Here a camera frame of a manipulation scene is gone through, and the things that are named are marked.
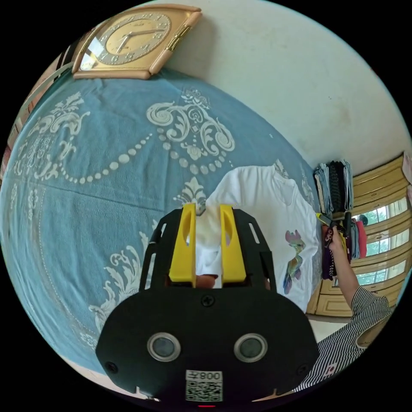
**clock face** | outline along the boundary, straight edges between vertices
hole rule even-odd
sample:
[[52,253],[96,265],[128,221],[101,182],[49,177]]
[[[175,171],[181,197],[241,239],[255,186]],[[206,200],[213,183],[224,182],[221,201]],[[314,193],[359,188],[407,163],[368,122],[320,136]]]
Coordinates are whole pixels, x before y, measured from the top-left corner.
[[161,13],[131,14],[96,34],[96,59],[110,66],[136,60],[155,49],[169,34],[171,22]]

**wooden cabinet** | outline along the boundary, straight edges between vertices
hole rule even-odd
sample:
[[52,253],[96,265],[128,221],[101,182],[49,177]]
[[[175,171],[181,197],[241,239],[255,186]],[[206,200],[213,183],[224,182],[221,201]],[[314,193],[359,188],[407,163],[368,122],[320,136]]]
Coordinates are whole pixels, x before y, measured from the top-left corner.
[[[406,194],[408,182],[402,173],[403,156],[377,169],[356,176],[352,216],[364,214],[369,222],[367,256],[351,265],[359,283],[396,303],[403,281],[412,267],[412,208]],[[337,280],[323,280],[306,311],[322,316],[349,317]]]

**qr code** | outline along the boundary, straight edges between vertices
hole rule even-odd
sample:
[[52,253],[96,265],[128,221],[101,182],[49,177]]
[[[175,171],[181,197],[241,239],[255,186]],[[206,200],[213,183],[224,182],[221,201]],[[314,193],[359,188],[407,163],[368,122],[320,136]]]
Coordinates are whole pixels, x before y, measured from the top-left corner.
[[186,400],[221,402],[222,382],[186,381]]

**sleeve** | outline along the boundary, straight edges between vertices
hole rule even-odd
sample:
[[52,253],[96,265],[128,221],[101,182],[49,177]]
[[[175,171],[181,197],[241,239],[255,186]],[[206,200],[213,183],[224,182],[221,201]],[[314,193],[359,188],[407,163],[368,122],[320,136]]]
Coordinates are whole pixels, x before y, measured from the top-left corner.
[[374,311],[380,311],[382,314],[386,314],[390,310],[389,302],[386,297],[378,296],[360,286],[352,299],[351,309],[353,317],[364,313],[365,310],[370,308],[372,305]]

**rooster print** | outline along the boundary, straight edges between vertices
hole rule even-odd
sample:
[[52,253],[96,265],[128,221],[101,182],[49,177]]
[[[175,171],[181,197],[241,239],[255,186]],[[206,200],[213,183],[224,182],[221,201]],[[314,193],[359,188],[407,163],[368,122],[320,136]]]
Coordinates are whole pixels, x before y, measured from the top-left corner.
[[292,289],[292,280],[294,278],[296,280],[300,279],[300,266],[302,265],[303,259],[299,253],[302,252],[306,245],[297,230],[295,230],[295,233],[287,231],[285,239],[289,243],[289,246],[292,246],[292,248],[295,249],[296,253],[295,257],[288,263],[285,279],[283,280],[283,291],[285,295],[287,295]]

